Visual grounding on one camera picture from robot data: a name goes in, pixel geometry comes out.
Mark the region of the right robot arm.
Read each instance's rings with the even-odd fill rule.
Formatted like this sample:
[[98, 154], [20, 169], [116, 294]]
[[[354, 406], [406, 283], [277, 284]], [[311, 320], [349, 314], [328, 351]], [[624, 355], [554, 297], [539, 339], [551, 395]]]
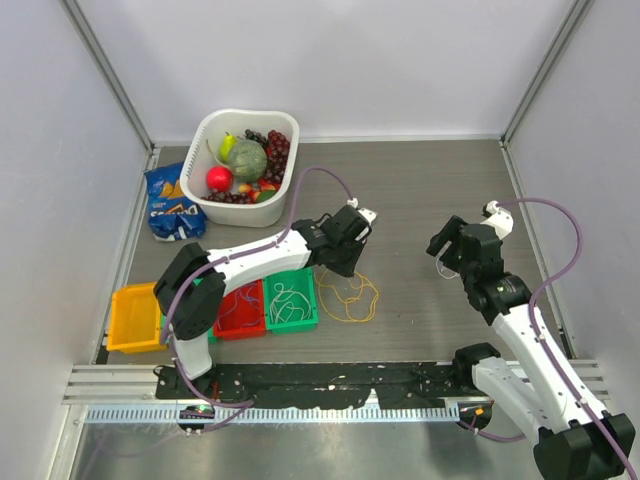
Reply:
[[459, 275], [471, 307], [508, 345], [522, 376], [490, 344], [456, 351], [457, 391], [494, 400], [530, 443], [545, 479], [610, 479], [630, 473], [636, 430], [612, 414], [572, 367], [531, 305], [525, 282], [506, 271], [501, 248], [513, 228], [504, 210], [469, 224], [452, 216], [430, 240], [427, 254]]

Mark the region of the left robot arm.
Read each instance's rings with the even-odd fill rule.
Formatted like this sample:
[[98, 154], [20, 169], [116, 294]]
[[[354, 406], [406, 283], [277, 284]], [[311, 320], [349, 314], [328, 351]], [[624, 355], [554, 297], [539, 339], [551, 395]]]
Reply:
[[179, 388], [193, 399], [211, 391], [207, 336], [225, 296], [268, 276], [311, 266], [354, 276], [376, 219], [376, 212], [347, 204], [334, 215], [297, 220], [277, 234], [237, 247], [184, 246], [153, 289], [166, 319], [161, 341], [172, 348], [180, 370]]

